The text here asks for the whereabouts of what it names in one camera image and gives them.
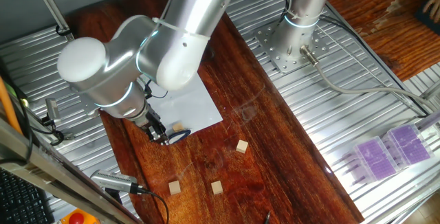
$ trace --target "wooden block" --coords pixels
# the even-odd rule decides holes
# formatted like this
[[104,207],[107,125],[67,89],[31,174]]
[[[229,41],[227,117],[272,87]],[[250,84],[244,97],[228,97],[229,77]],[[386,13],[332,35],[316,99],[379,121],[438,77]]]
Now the wooden block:
[[239,140],[239,143],[236,145],[236,150],[240,153],[245,153],[246,148],[248,148],[248,143],[243,140]]
[[174,132],[182,131],[182,130],[184,130],[184,129],[185,129],[185,128],[184,128],[184,126],[182,125],[182,123],[176,123],[176,124],[173,125],[173,130],[174,130]]
[[212,186],[212,191],[214,192],[214,194],[220,194],[223,192],[223,188],[221,187],[220,181],[211,183],[211,186]]
[[172,195],[180,193],[180,184],[178,181],[168,183],[168,186],[170,187],[170,193]]

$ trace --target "metal grating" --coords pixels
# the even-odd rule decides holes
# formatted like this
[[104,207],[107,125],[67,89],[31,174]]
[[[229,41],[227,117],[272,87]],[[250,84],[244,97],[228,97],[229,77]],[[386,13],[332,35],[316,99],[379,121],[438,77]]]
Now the metal grating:
[[[39,117],[47,113],[46,98],[56,98],[63,123],[57,127],[72,132],[74,141],[64,141],[57,150],[87,176],[103,169],[119,172],[115,155],[100,118],[91,119],[83,111],[79,97],[61,79],[56,61],[67,40],[55,33],[55,27],[0,45],[0,57],[10,70],[13,81],[28,96],[30,108]],[[139,217],[127,193],[121,193],[124,206]],[[55,220],[76,208],[47,193]]]
[[[425,69],[423,72],[418,73],[411,79],[404,82],[404,84],[415,94],[421,95],[431,87],[435,87],[440,82],[440,63]],[[435,94],[430,99],[431,103],[440,108],[440,95]]]
[[[391,93],[346,95],[334,92],[322,82],[311,65],[304,65],[289,74],[279,72],[254,34],[259,27],[279,19],[284,5],[284,0],[232,0],[226,12],[361,211],[365,223],[373,220],[386,223],[425,196],[408,197],[440,171],[440,137],[432,130],[425,134],[431,149],[437,154],[435,159],[411,166],[380,182],[353,184],[352,168],[348,167],[349,161],[344,160],[344,155],[354,143],[382,136],[388,129],[400,124],[415,122],[417,114]],[[341,19],[330,6],[325,11],[333,18]],[[333,83],[347,89],[382,87],[365,70],[368,68],[387,86],[402,85],[377,56],[368,54],[347,32],[324,21],[320,21],[318,26],[355,55],[353,58],[347,54],[318,30],[330,50],[319,58],[320,64]]]

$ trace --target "purple container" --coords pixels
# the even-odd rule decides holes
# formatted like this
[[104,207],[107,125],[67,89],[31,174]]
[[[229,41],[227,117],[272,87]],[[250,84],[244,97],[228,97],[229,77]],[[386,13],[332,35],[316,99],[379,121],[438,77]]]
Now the purple container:
[[425,139],[414,124],[392,128],[384,136],[383,141],[399,169],[434,157]]
[[399,169],[379,137],[357,144],[353,149],[356,161],[359,161],[354,171],[357,181],[378,181],[395,174]]

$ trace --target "metal rod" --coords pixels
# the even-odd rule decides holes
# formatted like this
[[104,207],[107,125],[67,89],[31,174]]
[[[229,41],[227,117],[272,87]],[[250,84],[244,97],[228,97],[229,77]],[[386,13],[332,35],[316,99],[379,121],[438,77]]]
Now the metal rod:
[[[46,3],[46,6],[49,9],[49,11],[52,13],[52,16],[54,17],[56,23],[60,27],[60,30],[62,32],[69,31],[70,28],[69,28],[66,20],[64,19],[63,14],[61,14],[61,11],[58,8],[58,6],[56,5],[55,1],[54,0],[43,0],[43,1],[44,1],[44,3]],[[74,39],[74,37],[71,34],[68,34],[66,37],[69,40]]]

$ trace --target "wooden floor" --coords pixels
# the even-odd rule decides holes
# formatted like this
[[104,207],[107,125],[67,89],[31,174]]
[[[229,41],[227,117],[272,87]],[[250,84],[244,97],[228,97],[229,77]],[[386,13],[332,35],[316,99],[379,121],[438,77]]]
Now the wooden floor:
[[329,0],[404,81],[440,62],[440,36],[414,13],[427,0]]
[[434,194],[404,224],[440,224],[440,194]]

